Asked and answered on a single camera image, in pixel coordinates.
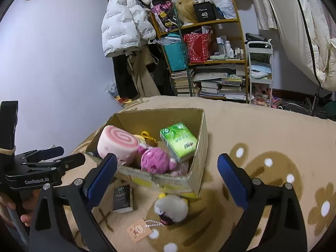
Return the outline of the left hand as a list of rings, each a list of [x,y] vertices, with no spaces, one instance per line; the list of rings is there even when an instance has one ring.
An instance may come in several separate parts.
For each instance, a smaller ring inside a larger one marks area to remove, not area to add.
[[[37,205],[38,197],[41,193],[40,189],[33,190],[30,198],[23,202],[23,208],[26,210],[26,214],[21,215],[21,221],[27,226],[31,226],[33,220],[34,209]],[[10,228],[15,228],[13,221],[8,213],[8,209],[16,210],[15,203],[7,196],[7,194],[1,192],[1,220]]]

